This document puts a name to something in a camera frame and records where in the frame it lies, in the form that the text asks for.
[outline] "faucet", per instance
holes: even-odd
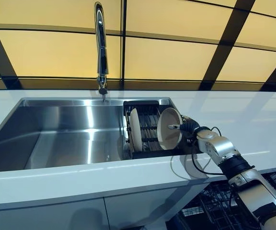
[[[107,78],[108,65],[107,65],[107,53],[106,53],[106,35],[104,24],[104,12],[101,3],[98,1],[94,5],[94,19],[95,19],[95,35],[96,44],[98,48],[98,76],[97,82],[99,84],[99,93],[105,101],[105,95],[107,94]]]

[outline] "beige plate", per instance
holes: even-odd
[[[176,109],[166,108],[158,120],[157,137],[163,150],[174,149],[182,139],[179,129],[169,129],[168,125],[181,125],[182,117]]]
[[[129,122],[133,139],[134,151],[142,151],[142,139],[137,109],[133,109],[130,112]]]

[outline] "dish rack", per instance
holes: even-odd
[[[157,124],[163,110],[173,107],[172,105],[159,105],[158,101],[125,101],[123,103],[124,116],[126,119],[128,143],[132,159],[177,156],[186,153],[176,147],[170,150],[163,150],[157,138]],[[130,112],[137,109],[141,139],[142,151],[135,151],[133,147],[133,138],[131,134]]]
[[[276,172],[263,174],[276,190]],[[198,196],[191,200],[168,223],[169,230],[202,229],[198,215],[206,216],[213,230],[260,230],[259,224],[242,212],[231,197],[230,185],[225,181],[212,182]]]

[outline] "yellow glowing panel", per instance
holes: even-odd
[[[276,1],[275,0],[255,0],[252,11],[264,13],[276,17]]]
[[[125,78],[201,80],[216,45],[126,38]]]
[[[217,80],[265,82],[276,68],[276,52],[233,47]]]
[[[202,0],[202,1],[223,5],[223,6],[231,6],[231,7],[234,7],[236,3],[236,0]]]
[[[250,13],[236,42],[276,47],[276,18]]]
[[[0,39],[18,76],[88,77],[97,75],[93,34],[0,31]],[[120,77],[120,38],[107,36],[109,78]]]
[[[231,12],[184,0],[130,0],[126,30],[220,40]]]
[[[0,0],[0,23],[94,28],[95,0]],[[120,0],[101,0],[106,29],[120,30]]]

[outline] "stainless steel sink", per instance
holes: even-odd
[[[21,99],[0,125],[0,171],[127,160],[123,102],[141,99]]]

